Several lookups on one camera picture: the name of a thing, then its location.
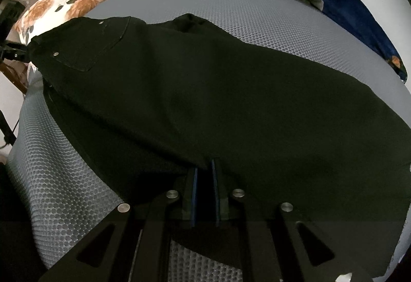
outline black metal bracket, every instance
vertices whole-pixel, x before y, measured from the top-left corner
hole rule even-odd
[[[207,250],[199,245],[198,238],[208,231],[223,242],[232,242],[228,247],[220,247],[225,255],[214,260],[227,265],[231,260],[233,267],[242,269],[244,282],[334,282],[344,275],[350,282],[372,281],[346,254],[346,249],[335,244],[290,203],[281,204],[275,220],[267,221],[254,195],[241,189],[232,190],[233,183],[227,186],[218,160],[213,161],[211,173],[203,173],[212,175],[213,181],[206,183],[214,190],[210,188],[206,193],[207,187],[202,188],[200,193],[205,199],[201,198],[201,205],[197,206],[197,173],[198,169],[192,169],[185,185],[180,183],[178,188],[184,191],[183,195],[170,190],[155,197],[149,205],[131,208],[126,203],[120,204],[40,281],[166,282],[171,236],[191,237],[185,246],[201,253]],[[197,225],[196,208],[206,207],[208,200],[215,208],[207,215],[211,223],[201,221]],[[188,228],[181,227],[188,221]],[[231,233],[238,235],[238,239],[221,237]],[[206,235],[204,238],[208,239],[206,245],[212,247],[209,242],[216,238]],[[240,252],[239,261],[226,259],[238,254],[231,254],[235,249]],[[209,253],[210,256],[203,255],[209,258],[216,255],[215,251]]]
[[[288,237],[297,259],[297,266],[293,269],[301,273],[299,278],[293,278],[295,282],[297,279],[329,282],[343,276],[350,282],[372,282],[369,274],[350,258],[345,248],[332,241],[292,204],[282,203],[277,213],[277,222],[282,223],[286,230],[282,236]]]
[[[177,191],[157,196],[149,208],[122,203],[49,269],[40,282],[165,282],[169,239],[165,220]],[[144,220],[135,217],[144,216]]]
[[[27,47],[24,44],[6,41],[7,36],[24,12],[24,5],[10,0],[0,13],[0,62],[5,58],[25,62]]]

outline metal bolt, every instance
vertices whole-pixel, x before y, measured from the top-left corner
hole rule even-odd
[[[281,210],[283,210],[285,212],[293,211],[293,208],[294,207],[291,203],[284,202],[283,204],[281,204]]]
[[[167,196],[169,199],[175,199],[176,197],[178,197],[178,191],[176,191],[176,190],[169,190],[169,191],[167,192],[166,196]]]
[[[127,212],[130,210],[130,204],[128,203],[121,203],[118,207],[117,210],[119,212]]]
[[[245,192],[242,189],[234,189],[233,190],[233,196],[234,197],[243,197],[244,195],[245,195]]]

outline orange flower pattern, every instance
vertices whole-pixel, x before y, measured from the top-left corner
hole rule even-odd
[[[39,0],[14,24],[19,34],[25,34],[27,42],[29,32],[32,32],[34,23],[53,6],[54,0]]]
[[[85,16],[88,12],[90,12],[93,8],[95,8],[99,3],[103,1],[104,0],[76,0],[66,13],[67,21],[72,18]]]
[[[399,58],[397,56],[393,56],[391,58],[391,62],[397,67],[397,68],[401,68],[401,61],[399,60]]]

